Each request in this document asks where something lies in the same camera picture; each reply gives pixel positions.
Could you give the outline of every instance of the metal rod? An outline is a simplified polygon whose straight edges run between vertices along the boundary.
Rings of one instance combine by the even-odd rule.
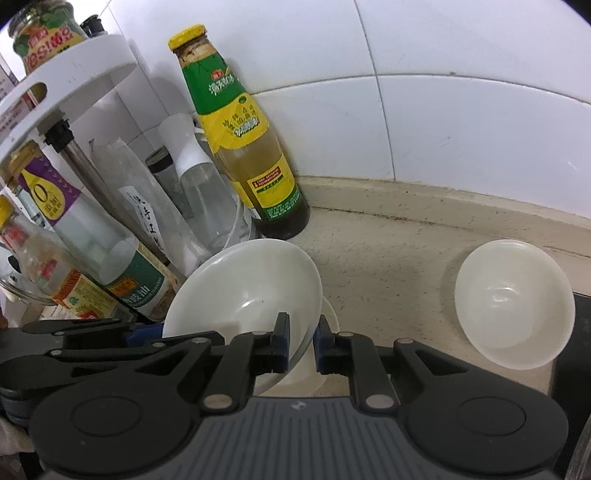
[[[113,201],[111,190],[76,140],[70,141],[60,151],[60,155],[107,213],[125,225],[164,265],[169,265],[170,261],[152,238],[123,206]]]

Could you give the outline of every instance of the purple label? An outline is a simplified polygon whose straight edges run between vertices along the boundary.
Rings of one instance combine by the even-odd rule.
[[[43,154],[31,160],[19,176],[18,182],[31,194],[51,226],[55,226],[81,194],[80,190],[59,174]]]

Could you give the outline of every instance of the cooking wine bottle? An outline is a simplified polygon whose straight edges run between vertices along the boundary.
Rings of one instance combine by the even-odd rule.
[[[195,25],[168,42],[178,57],[213,154],[259,231],[287,240],[308,224],[301,194],[277,137],[253,98]]]

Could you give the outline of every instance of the white bowl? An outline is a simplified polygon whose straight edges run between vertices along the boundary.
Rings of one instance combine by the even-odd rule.
[[[457,275],[455,299],[468,340],[503,367],[547,364],[573,331],[569,279],[548,254],[519,240],[474,250]]]
[[[326,317],[330,330],[334,333],[340,330],[339,319],[330,302],[322,299],[322,315]],[[302,359],[283,380],[264,393],[266,397],[310,397],[326,381],[326,375],[316,371],[316,356],[314,345],[310,342]]]
[[[301,248],[273,239],[243,242],[207,260],[183,284],[170,306],[163,336],[216,330],[229,343],[240,333],[275,326],[290,315],[290,370],[304,355],[318,327],[322,283]],[[255,394],[285,375],[258,378]]]

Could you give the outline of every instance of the yellow bottle cap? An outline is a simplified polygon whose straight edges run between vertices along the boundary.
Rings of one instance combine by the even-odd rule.
[[[5,196],[0,195],[0,228],[4,226],[13,212],[14,207],[12,206],[10,200],[8,200]]]
[[[177,33],[173,38],[171,38],[168,41],[168,47],[170,50],[176,50],[177,48],[185,45],[185,43],[194,40],[205,33],[207,33],[207,30],[205,30],[205,25],[194,25],[186,30],[183,30],[181,33]]]
[[[29,140],[20,150],[12,154],[12,158],[8,162],[8,171],[16,179],[33,158],[41,156],[43,156],[41,147],[34,140]]]

